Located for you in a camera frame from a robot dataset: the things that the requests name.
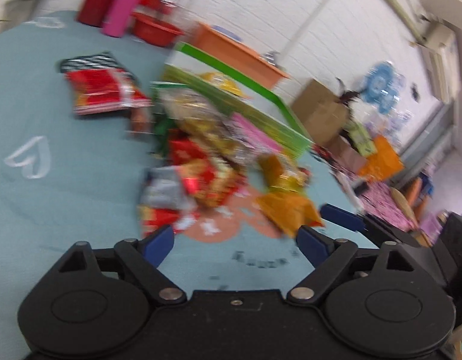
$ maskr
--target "pink bottle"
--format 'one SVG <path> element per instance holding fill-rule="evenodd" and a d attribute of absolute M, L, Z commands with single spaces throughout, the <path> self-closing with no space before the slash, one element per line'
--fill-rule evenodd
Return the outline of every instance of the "pink bottle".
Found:
<path fill-rule="evenodd" d="M 121 38 L 126 31 L 129 17 L 139 0 L 114 0 L 103 22 L 101 32 L 108 36 Z"/>

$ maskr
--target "circular cover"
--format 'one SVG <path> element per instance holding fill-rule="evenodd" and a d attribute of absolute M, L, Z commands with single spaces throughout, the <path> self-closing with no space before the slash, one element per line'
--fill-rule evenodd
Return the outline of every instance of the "circular cover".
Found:
<path fill-rule="evenodd" d="M 38 283 L 19 308 L 19 328 L 43 353 L 101 356 L 133 337 L 148 318 L 148 302 L 131 284 L 105 276 L 80 279 L 77 274 Z"/>
<path fill-rule="evenodd" d="M 455 323 L 443 290 L 401 271 L 344 283 L 326 299 L 325 313 L 339 338 L 384 358 L 427 354 L 444 343 Z"/>
<path fill-rule="evenodd" d="M 377 103 L 382 91 L 389 88 L 394 80 L 395 69 L 389 62 L 381 62 L 374 66 L 365 79 L 365 90 L 361 98 L 366 103 Z"/>

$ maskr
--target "table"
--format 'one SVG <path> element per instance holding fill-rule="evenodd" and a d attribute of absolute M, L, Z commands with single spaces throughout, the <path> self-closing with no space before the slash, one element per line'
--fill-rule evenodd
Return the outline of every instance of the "table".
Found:
<path fill-rule="evenodd" d="M 136 214 L 138 187 L 143 169 L 158 165 L 158 160 L 148 155 L 149 143 L 128 137 L 125 119 L 115 115 L 75 118 L 70 88 L 55 65 L 61 59 L 110 50 L 146 90 L 151 80 L 159 78 L 170 51 L 136 42 L 130 36 L 103 36 L 97 28 L 76 23 L 74 15 L 52 15 L 65 28 L 25 23 L 0 35 L 1 360 L 17 360 L 28 352 L 16 311 L 68 247 L 87 240 L 94 248 L 107 248 L 124 238 L 141 236 Z M 29 173 L 4 162 L 30 140 L 32 147 L 13 160 L 19 163 L 34 155 L 36 163 Z M 46 167 L 46 144 L 49 172 L 42 178 L 27 179 L 26 175 Z M 314 173 L 308 195 L 317 206 L 329 202 L 352 210 L 326 164 L 309 154 L 300 163 Z M 257 176 L 252 178 L 253 185 L 264 188 Z M 327 224 L 325 233 L 375 248 L 361 234 L 332 223 Z M 287 263 L 274 269 L 247 266 L 233 259 L 237 251 L 245 258 L 285 259 Z M 201 243 L 178 235 L 172 253 L 160 266 L 188 294 L 194 289 L 218 288 L 279 288 L 287 292 L 312 269 L 294 241 L 267 238 L 246 225 L 236 237 L 222 243 Z"/>

